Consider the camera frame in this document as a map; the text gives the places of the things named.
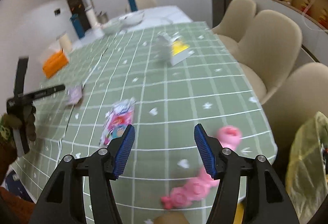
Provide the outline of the left gloved hand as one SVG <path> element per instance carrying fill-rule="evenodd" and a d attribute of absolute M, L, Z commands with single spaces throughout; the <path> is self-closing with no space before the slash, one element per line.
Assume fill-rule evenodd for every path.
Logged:
<path fill-rule="evenodd" d="M 25 128 L 26 138 L 30 141 L 36 140 L 35 126 L 36 108 L 28 105 L 23 109 L 24 121 L 21 121 L 15 115 L 3 114 L 1 117 L 1 154 L 10 160 L 17 158 L 17 148 L 13 135 L 14 130 Z"/>

